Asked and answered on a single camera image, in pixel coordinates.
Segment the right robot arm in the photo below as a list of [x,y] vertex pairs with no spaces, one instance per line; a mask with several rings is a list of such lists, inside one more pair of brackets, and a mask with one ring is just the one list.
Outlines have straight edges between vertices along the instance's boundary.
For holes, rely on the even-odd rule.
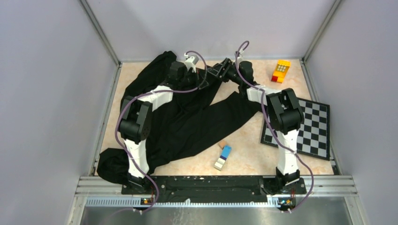
[[288,193],[300,179],[297,164],[297,139],[304,114],[292,88],[275,90],[260,85],[253,77],[252,63],[226,58],[207,69],[207,73],[222,80],[238,84],[239,92],[249,101],[259,103],[265,122],[278,144],[279,159],[276,167],[275,187]]

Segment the black jacket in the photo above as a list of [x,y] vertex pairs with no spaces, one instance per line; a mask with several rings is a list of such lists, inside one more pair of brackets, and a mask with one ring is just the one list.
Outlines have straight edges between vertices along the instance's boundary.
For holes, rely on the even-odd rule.
[[[126,97],[146,93],[161,84],[176,55],[166,51],[150,62],[125,89]],[[233,92],[226,99],[210,105],[221,81],[209,79],[204,90],[173,94],[170,103],[153,113],[151,131],[146,139],[149,173],[170,161],[193,157],[241,128],[261,105]],[[108,182],[128,185],[128,155],[123,149],[107,148],[100,153],[98,175]]]

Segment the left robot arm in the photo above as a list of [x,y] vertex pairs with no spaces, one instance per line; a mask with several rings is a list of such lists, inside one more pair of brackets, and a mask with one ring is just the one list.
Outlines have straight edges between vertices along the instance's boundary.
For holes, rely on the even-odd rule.
[[116,125],[123,139],[129,168],[128,183],[140,194],[149,191],[149,165],[146,158],[146,139],[151,132],[153,112],[170,103],[176,93],[199,90],[206,80],[196,68],[194,57],[185,62],[173,62],[166,80],[153,90],[136,97],[126,97]]

